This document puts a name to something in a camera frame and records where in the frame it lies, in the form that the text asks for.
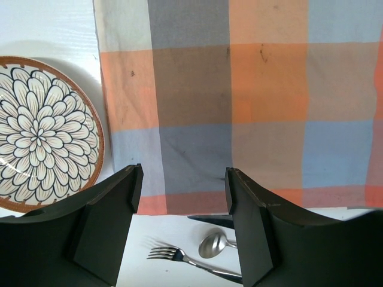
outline decorative plate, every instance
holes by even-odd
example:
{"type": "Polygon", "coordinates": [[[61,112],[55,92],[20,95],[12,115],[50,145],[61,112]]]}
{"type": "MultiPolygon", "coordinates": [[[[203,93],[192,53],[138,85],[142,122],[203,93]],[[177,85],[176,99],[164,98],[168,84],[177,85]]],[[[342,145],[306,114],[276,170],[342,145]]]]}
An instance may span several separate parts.
{"type": "Polygon", "coordinates": [[[104,159],[98,115],[67,76],[0,57],[0,206],[28,212],[92,186],[104,159]]]}

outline silver spoon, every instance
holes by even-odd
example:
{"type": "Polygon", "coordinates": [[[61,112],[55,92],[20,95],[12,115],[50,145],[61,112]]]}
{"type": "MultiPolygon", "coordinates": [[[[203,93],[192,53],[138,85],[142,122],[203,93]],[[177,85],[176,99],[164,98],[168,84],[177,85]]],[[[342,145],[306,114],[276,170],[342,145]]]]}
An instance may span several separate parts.
{"type": "Polygon", "coordinates": [[[198,252],[202,258],[213,258],[221,253],[226,246],[237,248],[237,243],[228,240],[223,232],[216,232],[201,241],[198,252]]]}

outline floral pattern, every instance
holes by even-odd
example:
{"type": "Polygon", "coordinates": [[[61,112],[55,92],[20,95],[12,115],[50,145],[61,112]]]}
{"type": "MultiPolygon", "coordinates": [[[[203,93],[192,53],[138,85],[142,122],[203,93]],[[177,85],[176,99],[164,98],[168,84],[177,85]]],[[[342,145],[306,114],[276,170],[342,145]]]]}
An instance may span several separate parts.
{"type": "Polygon", "coordinates": [[[50,204],[81,190],[99,158],[91,110],[53,74],[0,67],[0,197],[50,204]]]}

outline fork handle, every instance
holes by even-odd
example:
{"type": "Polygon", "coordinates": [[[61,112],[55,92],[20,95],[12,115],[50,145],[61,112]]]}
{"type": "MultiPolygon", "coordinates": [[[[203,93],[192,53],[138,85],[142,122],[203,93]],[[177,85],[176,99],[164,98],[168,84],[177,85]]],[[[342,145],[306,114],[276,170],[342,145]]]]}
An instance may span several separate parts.
{"type": "Polygon", "coordinates": [[[205,270],[205,271],[207,271],[207,272],[209,272],[211,274],[214,274],[214,275],[216,275],[218,277],[221,277],[223,279],[226,279],[226,280],[238,283],[238,284],[242,284],[242,276],[240,276],[238,274],[227,272],[227,271],[214,270],[214,269],[202,266],[200,264],[197,264],[197,263],[195,263],[193,261],[187,261],[187,263],[189,263],[190,265],[195,266],[197,268],[203,269],[203,270],[205,270]]]}

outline cutlery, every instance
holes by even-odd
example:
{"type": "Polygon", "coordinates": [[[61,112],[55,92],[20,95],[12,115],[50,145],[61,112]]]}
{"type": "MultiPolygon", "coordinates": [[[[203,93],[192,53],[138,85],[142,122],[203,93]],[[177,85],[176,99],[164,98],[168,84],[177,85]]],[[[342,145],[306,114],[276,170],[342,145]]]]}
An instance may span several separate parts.
{"type": "Polygon", "coordinates": [[[232,215],[189,215],[188,218],[234,229],[232,215]]]}
{"type": "Polygon", "coordinates": [[[168,246],[168,247],[152,248],[147,259],[165,259],[165,260],[171,260],[176,262],[185,262],[197,268],[203,269],[218,277],[227,279],[229,281],[232,281],[238,284],[242,284],[242,276],[236,273],[228,272],[228,271],[214,270],[209,267],[203,266],[199,263],[196,263],[192,261],[181,248],[178,248],[178,247],[168,246]]]}
{"type": "Polygon", "coordinates": [[[226,246],[237,248],[237,243],[228,240],[226,235],[220,231],[204,238],[198,247],[198,253],[202,258],[213,258],[221,253],[226,246]]]}

